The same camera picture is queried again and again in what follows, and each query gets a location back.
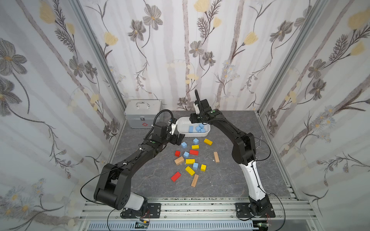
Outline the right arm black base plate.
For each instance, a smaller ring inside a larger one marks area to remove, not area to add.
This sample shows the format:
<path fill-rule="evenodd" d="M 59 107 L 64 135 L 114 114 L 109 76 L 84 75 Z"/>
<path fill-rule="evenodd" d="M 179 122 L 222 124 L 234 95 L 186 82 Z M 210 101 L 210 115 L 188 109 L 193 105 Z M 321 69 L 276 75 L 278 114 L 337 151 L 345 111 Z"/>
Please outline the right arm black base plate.
<path fill-rule="evenodd" d="M 256 203 L 236 203 L 236 215 L 238 218 L 275 218 L 274 208 L 270 203 L 258 205 Z"/>

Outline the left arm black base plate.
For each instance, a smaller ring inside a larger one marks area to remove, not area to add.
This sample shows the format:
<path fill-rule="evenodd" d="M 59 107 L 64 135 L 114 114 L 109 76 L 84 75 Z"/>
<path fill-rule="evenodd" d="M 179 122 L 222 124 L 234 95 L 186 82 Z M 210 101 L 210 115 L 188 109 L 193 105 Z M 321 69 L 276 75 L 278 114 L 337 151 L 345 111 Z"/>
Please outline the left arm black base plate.
<path fill-rule="evenodd" d="M 120 217 L 126 219 L 144 218 L 144 219 L 156 219 L 160 218 L 161 215 L 161 203 L 148 203 L 144 204 L 139 210 L 124 209 Z"/>

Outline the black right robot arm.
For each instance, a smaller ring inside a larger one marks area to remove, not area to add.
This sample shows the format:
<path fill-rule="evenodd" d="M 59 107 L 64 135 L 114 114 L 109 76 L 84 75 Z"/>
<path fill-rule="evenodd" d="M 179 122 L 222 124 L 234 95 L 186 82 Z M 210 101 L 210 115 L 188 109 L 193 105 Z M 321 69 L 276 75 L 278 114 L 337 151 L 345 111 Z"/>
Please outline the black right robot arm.
<path fill-rule="evenodd" d="M 263 215 L 275 217 L 269 196 L 260 183 L 256 166 L 256 146 L 252 133 L 246 133 L 233 125 L 221 111 L 212 109 L 208 101 L 194 102 L 195 113 L 190 115 L 191 123 L 205 123 L 218 128 L 233 144 L 232 157 L 242 169 L 249 190 L 249 211 L 253 217 Z"/>

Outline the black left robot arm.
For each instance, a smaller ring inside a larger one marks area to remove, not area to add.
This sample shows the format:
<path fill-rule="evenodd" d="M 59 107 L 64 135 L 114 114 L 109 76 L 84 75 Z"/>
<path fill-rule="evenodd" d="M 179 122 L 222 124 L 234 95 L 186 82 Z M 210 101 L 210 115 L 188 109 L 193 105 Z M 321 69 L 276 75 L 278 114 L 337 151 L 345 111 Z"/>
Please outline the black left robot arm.
<path fill-rule="evenodd" d="M 131 192 L 132 177 L 146 162 L 162 152 L 168 143 L 182 143 L 185 136 L 178 133 L 176 127 L 177 122 L 156 123 L 138 145 L 138 150 L 123 161 L 105 165 L 93 195 L 94 200 L 116 210 L 131 210 L 135 216 L 145 216 L 148 202 L 145 197 Z"/>

